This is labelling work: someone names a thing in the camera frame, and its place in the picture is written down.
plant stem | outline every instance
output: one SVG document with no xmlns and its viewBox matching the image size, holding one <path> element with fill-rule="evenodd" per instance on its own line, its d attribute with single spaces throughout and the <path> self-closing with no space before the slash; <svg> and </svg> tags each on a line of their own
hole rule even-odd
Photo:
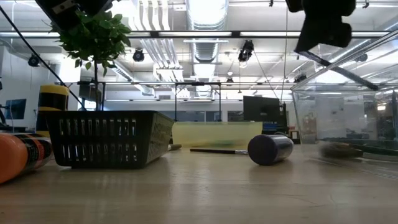
<svg viewBox="0 0 398 224">
<path fill-rule="evenodd" d="M 94 60 L 94 84 L 95 84 L 95 110 L 100 110 L 100 104 L 98 100 L 98 65 L 97 61 Z"/>
</svg>

yellow and black striped object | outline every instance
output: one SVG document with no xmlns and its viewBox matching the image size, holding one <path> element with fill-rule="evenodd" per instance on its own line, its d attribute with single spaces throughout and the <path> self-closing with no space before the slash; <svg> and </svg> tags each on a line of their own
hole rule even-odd
<svg viewBox="0 0 398 224">
<path fill-rule="evenodd" d="M 43 111 L 68 110 L 69 89 L 60 85 L 42 85 L 39 93 L 39 109 L 36 121 L 36 133 L 50 137 Z"/>
</svg>

bottle label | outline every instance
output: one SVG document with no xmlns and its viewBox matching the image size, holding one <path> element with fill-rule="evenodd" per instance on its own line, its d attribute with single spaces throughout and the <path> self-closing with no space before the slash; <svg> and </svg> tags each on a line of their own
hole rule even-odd
<svg viewBox="0 0 398 224">
<path fill-rule="evenodd" d="M 22 173 L 44 166 L 50 160 L 52 146 L 49 139 L 38 134 L 16 134 L 26 146 L 27 161 Z"/>
</svg>

black plastic basket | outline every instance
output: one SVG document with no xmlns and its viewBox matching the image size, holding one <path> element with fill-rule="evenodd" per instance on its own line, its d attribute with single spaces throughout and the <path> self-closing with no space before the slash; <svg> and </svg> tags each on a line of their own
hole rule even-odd
<svg viewBox="0 0 398 224">
<path fill-rule="evenodd" d="M 139 169 L 167 152 L 174 121 L 156 111 L 46 111 L 55 160 Z"/>
</svg>

desk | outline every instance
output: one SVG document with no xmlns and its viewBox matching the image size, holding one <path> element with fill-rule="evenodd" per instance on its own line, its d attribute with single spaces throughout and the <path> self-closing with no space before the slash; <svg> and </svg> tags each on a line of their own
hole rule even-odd
<svg viewBox="0 0 398 224">
<path fill-rule="evenodd" d="M 54 161 L 0 186 L 0 223 L 396 223 L 398 181 L 304 158 L 169 152 L 143 170 Z"/>
</svg>

